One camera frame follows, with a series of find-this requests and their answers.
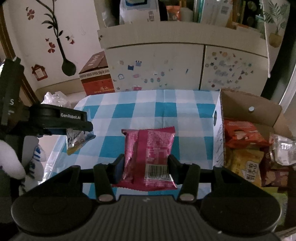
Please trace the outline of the red brown carton box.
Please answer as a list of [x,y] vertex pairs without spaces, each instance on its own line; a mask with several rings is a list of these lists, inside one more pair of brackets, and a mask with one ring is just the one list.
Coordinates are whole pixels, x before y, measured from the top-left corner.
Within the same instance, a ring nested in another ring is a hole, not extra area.
[[104,51],[91,56],[79,78],[87,96],[115,92]]

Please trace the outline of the silver foil snack bag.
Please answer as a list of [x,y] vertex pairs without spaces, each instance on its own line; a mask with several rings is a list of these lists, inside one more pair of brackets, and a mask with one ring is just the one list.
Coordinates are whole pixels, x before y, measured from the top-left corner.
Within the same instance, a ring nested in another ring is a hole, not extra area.
[[295,140],[272,133],[269,142],[272,161],[281,166],[295,165]]

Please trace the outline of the pink snack bag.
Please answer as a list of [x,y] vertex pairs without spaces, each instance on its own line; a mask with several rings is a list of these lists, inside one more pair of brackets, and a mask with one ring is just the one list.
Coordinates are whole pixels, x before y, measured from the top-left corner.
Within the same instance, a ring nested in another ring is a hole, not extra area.
[[115,186],[138,191],[176,190],[167,165],[175,128],[122,129],[121,132],[125,135],[125,168]]

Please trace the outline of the crumpled white plastic bag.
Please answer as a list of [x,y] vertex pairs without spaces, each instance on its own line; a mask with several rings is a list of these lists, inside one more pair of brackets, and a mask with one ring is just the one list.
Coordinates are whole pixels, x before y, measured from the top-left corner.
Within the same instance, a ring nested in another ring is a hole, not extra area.
[[71,108],[71,103],[67,99],[67,96],[60,91],[57,91],[54,94],[47,92],[44,95],[44,100],[41,102],[41,104],[50,104],[64,108]]

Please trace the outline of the yellow black label snack packet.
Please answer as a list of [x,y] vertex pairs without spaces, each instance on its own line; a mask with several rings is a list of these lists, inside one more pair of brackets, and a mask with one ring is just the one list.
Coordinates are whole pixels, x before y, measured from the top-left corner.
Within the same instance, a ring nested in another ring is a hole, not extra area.
[[259,165],[264,152],[252,149],[234,149],[231,151],[226,168],[246,181],[261,187]]

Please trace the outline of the purple snack bag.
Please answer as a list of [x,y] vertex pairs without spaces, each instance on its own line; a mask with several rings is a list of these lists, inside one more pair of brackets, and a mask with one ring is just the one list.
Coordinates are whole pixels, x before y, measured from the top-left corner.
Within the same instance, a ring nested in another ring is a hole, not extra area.
[[288,167],[273,169],[269,163],[263,163],[260,166],[261,186],[287,187],[289,172]]

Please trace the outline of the cardboard box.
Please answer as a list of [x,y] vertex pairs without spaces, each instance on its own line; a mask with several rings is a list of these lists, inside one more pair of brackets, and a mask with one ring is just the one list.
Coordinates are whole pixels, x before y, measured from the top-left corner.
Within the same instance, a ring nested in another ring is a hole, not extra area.
[[295,137],[279,104],[221,89],[213,133],[214,167],[225,167],[258,187],[288,187],[295,169]]

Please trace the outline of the blue checkered tablecloth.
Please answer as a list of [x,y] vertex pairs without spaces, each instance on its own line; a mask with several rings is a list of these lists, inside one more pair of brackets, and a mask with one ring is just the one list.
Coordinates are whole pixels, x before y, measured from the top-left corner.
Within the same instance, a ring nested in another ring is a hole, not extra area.
[[45,166],[44,179],[72,165],[90,169],[113,162],[125,150],[123,129],[176,130],[172,154],[182,163],[212,168],[213,113],[219,93],[199,90],[146,90],[91,95],[76,104],[87,113],[95,138],[72,155],[60,136]]

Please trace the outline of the white blue carton on shelf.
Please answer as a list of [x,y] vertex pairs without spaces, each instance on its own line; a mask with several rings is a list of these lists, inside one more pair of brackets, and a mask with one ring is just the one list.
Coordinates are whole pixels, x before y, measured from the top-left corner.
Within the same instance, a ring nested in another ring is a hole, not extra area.
[[155,0],[120,1],[119,24],[159,22],[159,3]]

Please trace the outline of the plant print hanging cloth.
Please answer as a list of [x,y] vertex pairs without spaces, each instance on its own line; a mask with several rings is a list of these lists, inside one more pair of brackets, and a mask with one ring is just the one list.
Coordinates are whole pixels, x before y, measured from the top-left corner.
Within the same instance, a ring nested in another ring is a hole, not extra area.
[[268,78],[274,67],[287,27],[290,3],[286,0],[262,0],[265,40],[268,59]]

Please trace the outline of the orange snack bag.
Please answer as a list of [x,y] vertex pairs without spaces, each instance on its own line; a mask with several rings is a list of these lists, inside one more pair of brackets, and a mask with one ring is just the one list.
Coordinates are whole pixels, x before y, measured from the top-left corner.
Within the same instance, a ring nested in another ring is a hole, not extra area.
[[224,120],[225,145],[232,149],[269,147],[256,126],[248,121]]

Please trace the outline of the white blue snack bag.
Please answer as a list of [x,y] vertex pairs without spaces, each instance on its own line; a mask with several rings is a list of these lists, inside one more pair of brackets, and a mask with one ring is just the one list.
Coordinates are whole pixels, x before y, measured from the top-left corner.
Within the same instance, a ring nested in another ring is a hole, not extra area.
[[87,142],[95,139],[96,135],[93,132],[78,131],[68,128],[66,130],[67,137],[67,155],[74,154],[77,150],[81,149]]

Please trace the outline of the white sideboard cabinet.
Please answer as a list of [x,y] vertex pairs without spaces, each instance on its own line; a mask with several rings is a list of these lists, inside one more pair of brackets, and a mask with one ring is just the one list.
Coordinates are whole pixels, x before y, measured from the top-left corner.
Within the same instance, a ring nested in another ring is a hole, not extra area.
[[254,34],[195,22],[119,24],[120,1],[95,1],[98,39],[115,91],[219,90],[260,95],[267,82],[266,44]]

